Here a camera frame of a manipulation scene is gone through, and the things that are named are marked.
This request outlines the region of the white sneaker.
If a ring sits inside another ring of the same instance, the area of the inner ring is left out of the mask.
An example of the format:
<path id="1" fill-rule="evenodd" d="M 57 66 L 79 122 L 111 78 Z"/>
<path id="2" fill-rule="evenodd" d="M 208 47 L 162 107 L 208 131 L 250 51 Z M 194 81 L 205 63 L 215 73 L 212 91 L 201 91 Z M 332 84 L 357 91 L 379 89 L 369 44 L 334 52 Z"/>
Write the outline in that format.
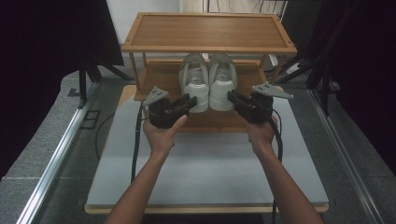
<path id="1" fill-rule="evenodd" d="M 205 112 L 209 105 L 209 84 L 205 59 L 201 54 L 190 53 L 184 58 L 178 81 L 183 94 L 188 93 L 190 98 L 197 99 L 197 105 L 191 109 L 191 113 Z"/>
<path id="2" fill-rule="evenodd" d="M 233 60 L 226 54 L 217 53 L 209 63 L 209 105 L 217 111 L 229 111 L 233 103 L 228 92 L 237 87 L 237 73 Z"/>

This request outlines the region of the black metal stand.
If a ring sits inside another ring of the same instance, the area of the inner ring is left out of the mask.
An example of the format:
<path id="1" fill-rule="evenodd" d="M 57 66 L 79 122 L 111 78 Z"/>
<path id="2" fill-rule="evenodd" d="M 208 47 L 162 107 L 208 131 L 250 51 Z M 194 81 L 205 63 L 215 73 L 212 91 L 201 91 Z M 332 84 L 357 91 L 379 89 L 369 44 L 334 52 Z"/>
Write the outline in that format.
<path id="1" fill-rule="evenodd" d="M 319 91 L 320 106 L 326 115 L 329 115 L 328 96 L 331 93 L 331 76 L 328 67 L 331 52 L 359 1 L 360 0 L 334 0 L 333 2 L 329 2 L 328 5 L 333 9 L 337 9 L 337 12 L 331 15 L 330 21 L 327 23 L 326 27 L 310 45 L 300 50 L 295 57 L 281 67 L 281 71 L 285 71 L 301 59 L 311 58 L 308 63 L 304 63 L 303 66 L 296 71 L 282 77 L 277 83 L 283 84 L 305 72 L 310 72 L 305 86 L 311 90 L 315 89 L 318 84 L 321 84 L 321 90 Z"/>
<path id="2" fill-rule="evenodd" d="M 79 108 L 82 108 L 88 100 L 88 93 L 86 87 L 86 77 L 89 77 L 92 83 L 99 83 L 102 80 L 102 75 L 98 66 L 102 65 L 104 68 L 124 80 L 134 80 L 133 77 L 121 72 L 120 69 L 114 65 L 101 60 L 98 57 L 89 55 L 82 57 L 79 63 L 78 83 L 79 83 Z"/>

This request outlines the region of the wooden three-tier shoe rack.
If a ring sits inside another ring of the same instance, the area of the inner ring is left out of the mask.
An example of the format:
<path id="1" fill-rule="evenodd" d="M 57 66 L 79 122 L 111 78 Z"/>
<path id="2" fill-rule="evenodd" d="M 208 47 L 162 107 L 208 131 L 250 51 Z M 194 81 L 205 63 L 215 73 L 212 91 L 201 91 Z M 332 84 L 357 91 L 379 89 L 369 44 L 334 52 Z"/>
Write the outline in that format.
<path id="1" fill-rule="evenodd" d="M 265 82 L 263 58 L 279 55 L 271 83 L 288 55 L 297 53 L 277 15 L 224 13 L 140 12 L 121 51 L 128 52 L 135 72 L 134 99 L 143 101 L 154 86 L 169 92 L 174 100 L 181 95 L 178 70 L 182 59 L 146 58 L 146 53 L 225 53 L 260 54 L 261 60 L 234 59 L 237 90 L 250 94 L 251 86 Z M 138 75 L 134 53 L 143 54 L 143 72 Z M 182 132 L 243 133 L 245 126 L 233 111 L 208 109 L 190 114 Z"/>

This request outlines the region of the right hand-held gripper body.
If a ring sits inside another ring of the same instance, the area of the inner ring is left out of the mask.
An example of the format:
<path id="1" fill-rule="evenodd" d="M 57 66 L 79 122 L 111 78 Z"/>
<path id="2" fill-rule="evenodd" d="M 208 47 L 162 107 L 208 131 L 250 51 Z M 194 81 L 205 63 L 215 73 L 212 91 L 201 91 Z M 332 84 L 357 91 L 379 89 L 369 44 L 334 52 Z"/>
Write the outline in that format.
<path id="1" fill-rule="evenodd" d="M 267 122 L 273 113 L 274 98 L 292 99 L 293 95 L 283 91 L 278 86 L 268 82 L 255 85 L 247 103 L 236 106 L 235 111 L 249 123 L 263 124 Z"/>

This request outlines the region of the aluminium rail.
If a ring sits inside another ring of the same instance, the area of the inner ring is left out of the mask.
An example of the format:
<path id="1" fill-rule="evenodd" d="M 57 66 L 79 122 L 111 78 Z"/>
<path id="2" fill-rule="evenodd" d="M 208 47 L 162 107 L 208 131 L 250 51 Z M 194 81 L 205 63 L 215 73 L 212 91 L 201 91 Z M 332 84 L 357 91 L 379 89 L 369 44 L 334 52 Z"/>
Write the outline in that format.
<path id="1" fill-rule="evenodd" d="M 87 111 L 92 105 L 93 98 L 98 92 L 99 87 L 100 85 L 98 83 L 93 83 L 89 87 L 85 105 L 79 107 L 71 118 L 71 121 L 64 131 L 58 146 L 54 150 L 46 169 L 44 170 L 42 176 L 38 179 L 34 191 L 32 192 L 15 224 L 32 224 L 34 222 L 35 216 L 37 215 L 40 207 L 42 206 L 46 196 L 50 191 L 52 182 L 59 172 L 64 158 L 70 146 L 72 145 L 72 142 L 74 141 L 74 138 L 77 136 L 78 129 L 84 120 Z"/>
<path id="2" fill-rule="evenodd" d="M 339 158 L 339 161 L 342 163 L 343 168 L 346 172 L 348 179 L 351 182 L 353 189 L 355 190 L 357 197 L 361 203 L 361 206 L 369 219 L 371 224 L 385 224 L 384 219 L 380 215 L 378 208 L 376 206 L 375 200 L 372 194 L 369 192 L 367 186 L 365 185 L 360 173 L 355 167 L 352 159 L 350 159 L 349 154 L 347 153 L 347 148 L 345 147 L 343 141 L 341 140 L 338 132 L 336 131 L 332 120 L 326 113 L 323 111 L 318 94 L 313 90 L 307 90 L 307 93 L 318 113 L 318 116 L 326 130 L 326 133 L 329 135 L 329 138 L 332 142 L 334 150 Z"/>

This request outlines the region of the person's left hand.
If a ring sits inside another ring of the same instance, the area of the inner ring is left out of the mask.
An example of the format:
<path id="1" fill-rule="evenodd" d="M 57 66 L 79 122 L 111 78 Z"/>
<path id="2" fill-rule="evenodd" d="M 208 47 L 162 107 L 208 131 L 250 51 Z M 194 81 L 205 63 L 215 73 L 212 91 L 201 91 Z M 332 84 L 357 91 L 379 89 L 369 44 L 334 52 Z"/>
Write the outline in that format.
<path id="1" fill-rule="evenodd" d="M 144 133 L 148 139 L 151 152 L 150 157 L 155 160 L 165 160 L 175 144 L 178 130 L 184 126 L 188 117 L 183 115 L 171 128 L 160 129 L 153 126 L 149 120 L 144 122 Z"/>

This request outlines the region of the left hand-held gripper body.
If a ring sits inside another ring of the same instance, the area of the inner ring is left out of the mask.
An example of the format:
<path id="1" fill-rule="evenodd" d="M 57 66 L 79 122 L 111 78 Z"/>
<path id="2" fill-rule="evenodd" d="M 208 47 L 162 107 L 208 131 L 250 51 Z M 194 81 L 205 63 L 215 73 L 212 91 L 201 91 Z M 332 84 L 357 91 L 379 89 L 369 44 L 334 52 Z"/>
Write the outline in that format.
<path id="1" fill-rule="evenodd" d="M 186 105 L 177 105 L 180 97 L 172 102 L 168 95 L 167 91 L 154 87 L 143 101 L 143 106 L 148 107 L 150 123 L 160 129 L 171 128 L 180 117 L 188 112 Z"/>

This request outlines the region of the black curtain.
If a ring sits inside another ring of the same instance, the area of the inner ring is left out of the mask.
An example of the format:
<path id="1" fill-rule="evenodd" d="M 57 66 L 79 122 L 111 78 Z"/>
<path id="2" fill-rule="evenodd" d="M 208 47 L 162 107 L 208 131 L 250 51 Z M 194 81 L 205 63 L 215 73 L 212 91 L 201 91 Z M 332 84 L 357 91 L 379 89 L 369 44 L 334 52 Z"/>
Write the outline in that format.
<path id="1" fill-rule="evenodd" d="M 0 0 L 0 178 L 91 57 L 123 64 L 107 0 Z"/>
<path id="2" fill-rule="evenodd" d="M 348 6 L 329 59 L 337 99 L 396 175 L 396 0 L 321 0 L 314 34 Z"/>

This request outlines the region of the black floor socket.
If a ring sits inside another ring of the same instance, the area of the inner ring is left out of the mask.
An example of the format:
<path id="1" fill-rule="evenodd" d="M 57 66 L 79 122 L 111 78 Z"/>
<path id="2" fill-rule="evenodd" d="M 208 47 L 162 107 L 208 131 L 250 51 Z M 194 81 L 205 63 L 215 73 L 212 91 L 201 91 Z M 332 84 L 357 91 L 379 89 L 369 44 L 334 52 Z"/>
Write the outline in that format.
<path id="1" fill-rule="evenodd" d="M 96 127 L 96 124 L 99 120 L 100 113 L 101 113 L 100 110 L 89 110 L 86 113 L 86 115 L 80 125 L 80 129 L 81 130 L 94 130 Z"/>

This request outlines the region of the person's right hand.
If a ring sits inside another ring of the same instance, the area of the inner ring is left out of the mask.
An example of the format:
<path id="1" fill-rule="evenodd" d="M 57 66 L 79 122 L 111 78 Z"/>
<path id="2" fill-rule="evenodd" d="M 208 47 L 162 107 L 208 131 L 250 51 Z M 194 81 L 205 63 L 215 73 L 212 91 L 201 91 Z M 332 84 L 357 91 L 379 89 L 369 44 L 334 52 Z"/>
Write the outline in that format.
<path id="1" fill-rule="evenodd" d="M 235 115 L 243 121 L 247 128 L 248 141 L 252 145 L 253 152 L 259 159 L 275 157 L 272 143 L 275 133 L 269 122 L 264 124 L 254 124 L 247 122 L 238 113 Z"/>

